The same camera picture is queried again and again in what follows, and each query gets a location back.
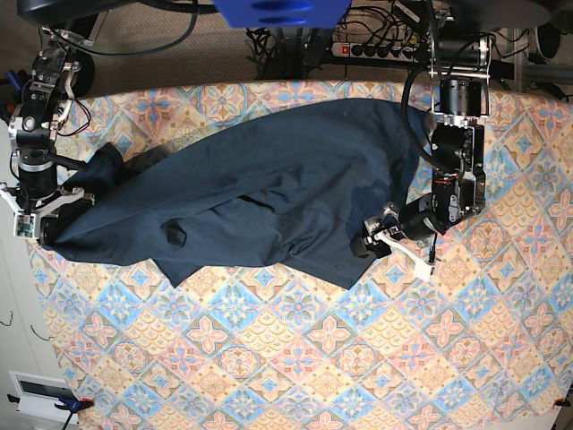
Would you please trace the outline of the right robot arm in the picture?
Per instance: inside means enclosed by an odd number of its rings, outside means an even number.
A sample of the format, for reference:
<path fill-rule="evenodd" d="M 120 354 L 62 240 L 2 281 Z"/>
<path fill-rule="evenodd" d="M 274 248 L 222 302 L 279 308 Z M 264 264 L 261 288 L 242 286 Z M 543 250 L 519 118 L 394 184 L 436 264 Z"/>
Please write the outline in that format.
<path fill-rule="evenodd" d="M 59 155 L 56 139 L 62 132 L 76 94 L 93 82 L 94 64 L 85 51 L 93 38 L 78 30 L 41 29 L 49 36 L 34 59 L 26 82 L 17 88 L 17 105 L 7 120 L 11 144 L 9 172 L 13 186 L 3 182 L 1 197 L 13 211 L 13 235 L 42 245 L 54 235 L 62 207 L 93 198 L 81 187 L 58 184 L 57 170 L 83 171 L 84 161 Z"/>

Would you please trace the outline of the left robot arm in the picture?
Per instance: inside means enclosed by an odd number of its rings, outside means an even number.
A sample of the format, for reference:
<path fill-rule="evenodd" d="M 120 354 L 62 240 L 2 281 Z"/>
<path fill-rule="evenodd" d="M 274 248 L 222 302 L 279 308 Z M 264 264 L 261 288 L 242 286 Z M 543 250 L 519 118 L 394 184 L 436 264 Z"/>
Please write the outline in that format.
<path fill-rule="evenodd" d="M 428 64 L 406 78 L 400 118 L 407 137 L 432 168 L 431 191 L 401 209 L 389 203 L 381 215 L 365 220 L 351 242 L 358 258 L 381 259 L 410 240 L 428 247 L 423 266 L 432 269 L 438 236 L 484 209 L 484 127 L 480 122 L 490 113 L 492 39 L 478 33 L 469 39 L 432 36 L 430 43 Z M 439 93 L 432 97 L 430 107 L 436 124 L 420 141 L 410 124 L 408 105 L 414 81 L 423 72 L 439 79 Z"/>

